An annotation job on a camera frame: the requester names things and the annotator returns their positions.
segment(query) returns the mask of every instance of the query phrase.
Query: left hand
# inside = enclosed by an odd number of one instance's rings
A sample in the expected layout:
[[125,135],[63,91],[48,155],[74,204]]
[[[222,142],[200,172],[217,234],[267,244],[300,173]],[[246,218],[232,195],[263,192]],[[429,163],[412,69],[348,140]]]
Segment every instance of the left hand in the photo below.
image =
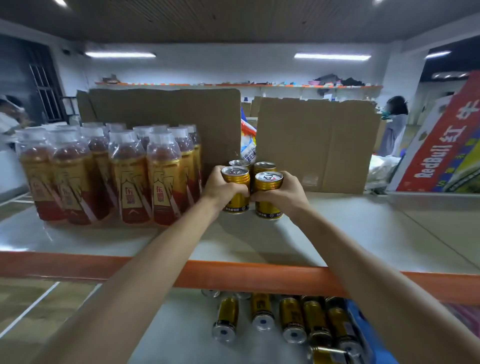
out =
[[222,210],[235,194],[242,194],[245,197],[250,195],[247,185],[226,182],[221,173],[222,168],[224,166],[213,168],[202,194],[202,198],[211,199],[218,210]]

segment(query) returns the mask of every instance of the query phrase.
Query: fluorescent light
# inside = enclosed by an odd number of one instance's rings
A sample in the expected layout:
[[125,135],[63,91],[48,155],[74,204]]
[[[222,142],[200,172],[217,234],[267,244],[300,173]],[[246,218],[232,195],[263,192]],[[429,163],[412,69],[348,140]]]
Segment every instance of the fluorescent light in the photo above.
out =
[[85,52],[85,54],[92,58],[155,58],[153,53],[140,52]]
[[342,60],[342,61],[366,61],[370,55],[356,54],[321,54],[321,53],[297,53],[294,58],[309,60]]
[[451,50],[444,50],[442,52],[431,53],[428,56],[426,56],[425,59],[429,60],[430,58],[443,57],[443,56],[446,56],[447,54],[450,54],[450,53],[452,53]]
[[53,0],[53,1],[55,1],[60,6],[63,6],[64,8],[68,6],[64,0]]

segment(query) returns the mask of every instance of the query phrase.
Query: right hand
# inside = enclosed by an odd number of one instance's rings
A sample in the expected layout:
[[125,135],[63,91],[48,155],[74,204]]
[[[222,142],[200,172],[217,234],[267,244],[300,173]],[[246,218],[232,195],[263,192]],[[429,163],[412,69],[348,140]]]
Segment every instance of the right hand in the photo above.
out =
[[278,190],[255,192],[250,196],[250,201],[271,202],[285,215],[292,218],[299,208],[308,207],[310,204],[299,179],[287,171],[281,171],[281,173],[283,182]]

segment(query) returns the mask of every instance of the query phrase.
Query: left arm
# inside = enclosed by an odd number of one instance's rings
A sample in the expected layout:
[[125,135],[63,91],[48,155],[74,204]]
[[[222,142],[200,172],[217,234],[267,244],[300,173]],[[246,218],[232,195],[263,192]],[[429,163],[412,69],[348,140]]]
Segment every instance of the left arm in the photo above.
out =
[[153,239],[57,331],[33,363],[126,363],[206,228],[247,186],[226,183],[214,168],[204,194]]

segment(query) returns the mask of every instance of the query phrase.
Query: forearm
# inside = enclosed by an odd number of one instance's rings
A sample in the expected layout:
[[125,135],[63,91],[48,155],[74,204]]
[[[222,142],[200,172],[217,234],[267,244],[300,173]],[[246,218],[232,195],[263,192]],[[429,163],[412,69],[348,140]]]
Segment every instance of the forearm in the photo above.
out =
[[426,291],[309,207],[293,221],[400,363],[480,362],[478,339]]
[[126,363],[217,214],[201,199],[105,283],[34,363]]

